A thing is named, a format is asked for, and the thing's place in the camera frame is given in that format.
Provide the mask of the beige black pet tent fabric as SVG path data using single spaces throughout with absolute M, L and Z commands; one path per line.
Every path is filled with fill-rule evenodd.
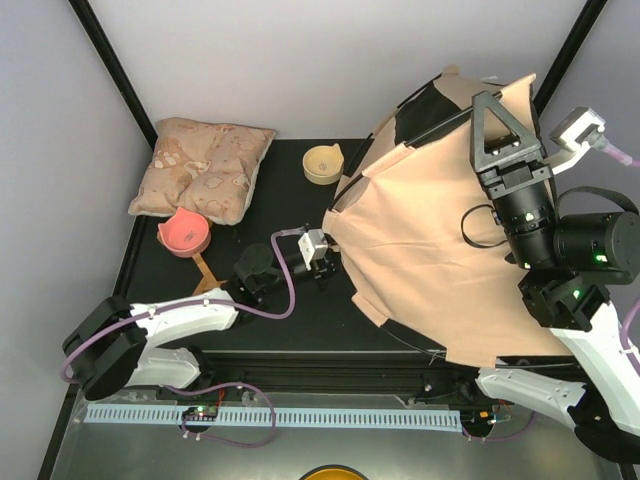
M 522 302 L 523 271 L 507 261 L 463 116 L 486 91 L 537 132 L 534 80 L 501 85 L 445 68 L 374 131 L 324 215 L 358 309 L 376 325 L 403 326 L 442 347 L 452 363 L 491 367 L 500 357 L 567 354 Z

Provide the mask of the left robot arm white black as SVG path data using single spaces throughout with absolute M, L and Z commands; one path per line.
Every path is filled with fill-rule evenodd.
M 295 307 L 295 285 L 323 284 L 338 267 L 337 254 L 302 236 L 283 257 L 275 244 L 247 247 L 231 278 L 201 294 L 155 304 L 103 300 L 65 339 L 60 376 L 86 399 L 101 400 L 127 387 L 162 386 L 207 397 L 215 376 L 196 347 L 169 343 L 225 331 L 256 318 L 281 320 Z

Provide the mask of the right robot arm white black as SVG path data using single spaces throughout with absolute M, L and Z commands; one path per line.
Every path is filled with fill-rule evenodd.
M 562 215 L 555 178 L 590 150 L 623 164 L 630 158 L 605 136 L 592 109 L 574 109 L 552 132 L 549 156 L 498 97 L 472 100 L 470 163 L 504 230 L 514 263 L 525 272 L 519 291 L 529 314 L 572 353 L 586 382 L 565 382 L 516 367 L 469 368 L 454 379 L 457 396 L 489 396 L 520 404 L 570 428 L 592 452 L 619 464 L 639 460 L 639 350 L 630 320 L 611 300 L 613 285 L 639 274 L 639 210 L 606 189 L 605 213 Z

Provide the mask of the beige patterned pillow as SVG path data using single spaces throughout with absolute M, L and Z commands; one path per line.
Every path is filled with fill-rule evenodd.
M 131 215 L 170 217 L 178 209 L 219 225 L 236 225 L 252 201 L 272 129 L 173 117 L 156 124 L 158 139 Z

